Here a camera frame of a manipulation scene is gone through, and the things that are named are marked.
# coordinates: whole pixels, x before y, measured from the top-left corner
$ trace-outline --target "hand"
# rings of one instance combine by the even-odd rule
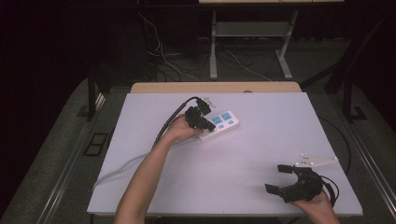
[[[300,200],[291,204],[301,208],[316,224],[340,223],[324,190],[311,201]]]
[[[186,121],[185,115],[178,115],[169,125],[164,136],[169,136],[174,141],[183,141],[195,134],[200,134],[203,131],[204,130],[202,129],[191,128]]]

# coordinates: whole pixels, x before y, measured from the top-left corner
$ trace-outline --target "white plastic piece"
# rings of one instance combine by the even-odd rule
[[[215,124],[216,128],[212,132],[205,130],[203,133],[201,133],[197,138],[197,140],[200,142],[205,142],[224,133],[227,133],[235,129],[239,125],[239,119],[237,119],[235,114],[231,111],[225,111],[213,117],[209,121]]]
[[[317,167],[325,164],[330,164],[333,162],[338,162],[336,157],[319,157],[319,156],[307,156],[301,154],[297,162],[295,162],[296,167]]]
[[[210,107],[216,108],[216,106],[210,101],[209,97],[203,97],[201,98],[205,103],[207,103]]]

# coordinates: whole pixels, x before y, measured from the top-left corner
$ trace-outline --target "forearm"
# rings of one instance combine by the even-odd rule
[[[174,142],[172,136],[165,134],[140,163],[119,202],[114,223],[143,223]]]

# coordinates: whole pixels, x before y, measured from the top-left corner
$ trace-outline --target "cable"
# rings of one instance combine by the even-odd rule
[[[209,61],[209,55],[207,55],[205,57],[205,61],[204,61],[203,64],[199,65],[198,67],[190,68],[190,69],[184,68],[184,67],[182,67],[182,66],[180,66],[179,64],[176,64],[176,63],[172,63],[172,62],[169,62],[169,63],[172,63],[174,66],[179,67],[181,70],[184,70],[184,71],[187,71],[187,72],[192,72],[192,71],[198,71],[198,70],[203,69],[208,61]]]
[[[177,75],[178,75],[178,80],[176,80],[176,79],[172,78],[169,74],[167,74],[165,71],[158,70],[158,72],[161,73],[161,74],[163,74],[163,77],[165,78],[165,82],[167,81],[167,80],[166,80],[167,77],[169,77],[170,79],[172,79],[172,80],[175,81],[175,82],[181,82],[181,76],[180,76],[179,73],[177,73]]]
[[[331,122],[329,122],[328,120],[326,120],[323,117],[318,116],[319,119],[326,121],[328,124],[330,124],[337,132],[339,132],[341,134],[341,136],[343,137],[345,143],[346,143],[346,148],[347,148],[347,153],[348,153],[348,160],[347,160],[347,165],[346,165],[346,170],[345,170],[345,174],[349,174],[349,170],[350,170],[350,164],[352,163],[352,151],[350,149],[349,143],[347,141],[347,138],[344,136],[344,134]]]
[[[186,102],[184,102],[172,115],[171,117],[169,117],[169,119],[165,122],[165,124],[163,125],[163,127],[161,128],[160,132],[157,135],[157,138],[154,141],[154,144],[152,147],[154,147],[155,145],[157,145],[158,141],[160,140],[160,138],[163,136],[163,133],[165,132],[165,130],[168,128],[169,124],[173,121],[173,119],[176,117],[176,115],[178,113],[180,113],[180,111],[186,107],[187,103],[193,99],[196,100],[201,100],[200,98],[193,96],[190,99],[188,99]]]
[[[245,56],[245,57],[247,57],[248,60],[249,60],[248,63],[242,63],[242,60],[239,60],[239,62],[240,62],[242,65],[244,65],[245,67],[253,65],[253,60],[251,59],[251,57],[250,57],[249,55],[247,55],[246,53],[238,53],[238,55]],[[235,64],[238,64],[238,65],[240,64],[239,62],[235,62],[234,59],[227,59],[227,58],[224,58],[224,59],[226,59],[226,60],[229,61],[230,63],[235,63]]]
[[[332,181],[329,177],[326,177],[324,175],[320,175],[320,177],[325,178],[327,180],[329,180],[330,182],[332,182],[332,184],[335,186],[335,188],[337,189],[337,195],[335,196],[335,200],[338,199],[338,196],[340,196],[340,189],[338,188],[338,186],[334,183],[334,181]]]
[[[168,68],[172,68],[171,71],[163,71],[163,72],[172,72],[172,71],[176,72],[177,75],[178,75],[178,81],[181,82],[181,74],[180,74],[178,71],[176,71],[175,69],[173,69],[173,67],[169,66],[169,65],[166,64],[166,63],[162,63],[162,65],[165,66],[165,67],[168,67]]]
[[[224,66],[227,67],[229,69],[233,69],[236,71],[240,71],[240,70],[244,70],[244,68],[242,68],[241,66],[238,66],[237,68],[231,67],[230,65],[227,65],[223,60],[226,60],[223,56],[221,56],[220,54],[216,55],[216,59]]]
[[[253,37],[245,37],[245,38],[242,38],[242,39],[238,39],[238,40],[237,40],[237,43],[247,42],[246,45],[245,45],[244,47],[236,47],[236,46],[234,45],[234,43],[232,42],[233,48],[239,49],[237,52],[234,52],[233,54],[239,54],[239,53],[242,52],[242,51],[246,51],[246,50],[250,49],[250,47],[252,46],[252,44],[255,43],[255,42],[257,42],[258,40],[259,40],[259,38],[258,38],[258,37],[255,37],[255,36],[253,36]],[[225,42],[218,42],[218,43],[221,44],[221,47],[222,47],[222,48],[224,48],[224,49],[227,48],[227,46],[225,45]]]
[[[165,57],[165,55],[163,54],[163,43],[161,42],[160,38],[158,37],[157,27],[156,27],[154,24],[152,24],[149,20],[147,20],[140,12],[139,12],[138,14],[139,14],[139,16],[140,16],[145,22],[147,22],[148,24],[150,24],[150,25],[154,28],[154,34],[156,35],[156,38],[157,38],[157,40],[158,40],[158,47],[157,47],[155,50],[158,50],[158,49],[160,50],[160,55],[163,56],[163,60],[164,60],[167,64],[169,64],[169,66],[171,66],[173,69],[175,69],[175,71],[177,71],[179,74],[181,74],[181,75],[183,75],[183,76],[185,76],[185,77],[193,78],[193,79],[195,79],[196,81],[201,81],[200,78],[197,78],[197,77],[194,77],[194,76],[189,76],[189,75],[187,75],[187,74],[185,74],[185,73],[183,73],[183,72],[177,70],[172,64],[170,64],[170,63],[168,62],[168,60],[166,60],[166,57]],[[148,51],[148,53],[151,54],[151,55],[153,55],[153,56],[157,56],[157,55],[155,55],[154,53],[152,53],[152,52],[150,52],[150,51]]]
[[[236,62],[234,58],[228,59],[227,57],[224,57],[224,56],[222,56],[221,54],[217,54],[217,55],[220,56],[220,58],[223,58],[224,60],[228,61],[229,63],[234,63],[234,64],[237,64],[237,65],[240,65],[240,63],[239,63],[239,62]],[[251,65],[253,64],[253,60],[251,59],[250,56],[248,56],[248,55],[246,55],[246,54],[240,54],[240,55],[246,56],[246,57],[249,59],[249,63],[242,63],[241,60],[240,60],[240,62],[241,62],[242,65],[244,65],[244,66],[251,66]]]
[[[163,44],[160,44],[160,50],[161,50],[161,55],[163,56],[163,60],[164,60],[169,66],[171,66],[173,69],[175,69],[175,71],[177,71],[178,73],[180,73],[181,75],[183,75],[183,76],[185,76],[185,77],[190,77],[190,78],[195,79],[196,81],[200,81],[200,79],[198,79],[197,77],[189,76],[189,75],[187,75],[187,74],[185,74],[185,73],[183,73],[183,72],[180,72],[180,71],[177,70],[171,63],[169,63],[169,62],[166,60],[165,56],[163,55]]]
[[[93,184],[93,186],[92,186],[92,188],[91,188],[91,191],[93,191],[93,190],[96,188],[96,186],[98,186],[98,184],[102,183],[104,180],[109,179],[111,176],[116,175],[116,174],[118,174],[119,172],[121,172],[129,163],[131,163],[131,162],[133,162],[133,161],[135,161],[135,160],[137,160],[137,159],[143,158],[143,157],[145,157],[145,156],[147,156],[147,155],[148,155],[148,153],[145,153],[145,154],[141,154],[141,155],[139,155],[139,156],[133,157],[133,158],[131,158],[130,160],[128,160],[127,162],[125,162],[122,166],[120,166],[117,170],[112,171],[112,172],[108,173],[107,175],[104,175],[104,176],[100,177],[100,178]]]
[[[259,76],[259,77],[263,77],[263,78],[265,78],[265,79],[267,79],[268,81],[272,81],[271,79],[269,79],[268,77],[265,77],[265,76],[263,76],[263,75],[260,75],[260,74],[258,74],[258,73],[256,73],[256,72],[253,72],[253,71],[251,71],[250,69],[248,69],[248,68],[246,68],[230,51],[228,51],[228,50],[224,50],[225,52],[227,52],[227,53],[229,53],[229,54],[231,54],[231,56],[233,56],[235,59],[236,59],[236,61],[237,62],[239,62],[239,64],[241,64],[241,66],[243,67],[243,68],[245,68],[245,70],[247,70],[247,71],[249,71],[250,73],[252,73],[252,74],[255,74],[255,75],[257,75],[257,76]]]
[[[171,125],[173,122],[175,122],[175,120],[177,120],[177,119],[181,119],[181,118],[183,118],[183,117],[185,117],[186,115],[181,115],[181,116],[178,116],[178,117],[176,117],[175,119],[173,119],[170,123],[169,123],[169,125]]]

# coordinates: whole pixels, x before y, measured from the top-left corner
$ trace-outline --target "table leg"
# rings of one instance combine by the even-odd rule
[[[216,64],[216,11],[213,12],[212,37],[210,46],[210,79],[218,79],[218,68]]]
[[[289,70],[289,66],[286,63],[285,53],[286,53],[286,49],[288,47],[288,44],[290,42],[291,34],[293,32],[293,29],[294,29],[294,24],[295,24],[295,22],[297,20],[297,15],[298,15],[298,11],[293,11],[293,14],[291,15],[291,19],[290,19],[290,22],[289,22],[289,25],[288,25],[288,28],[287,28],[287,31],[286,31],[285,36],[284,36],[282,48],[276,50],[276,57],[279,60],[280,68],[282,69],[283,75],[285,76],[285,79],[287,79],[287,80],[292,79],[292,75],[291,75],[291,72]]]

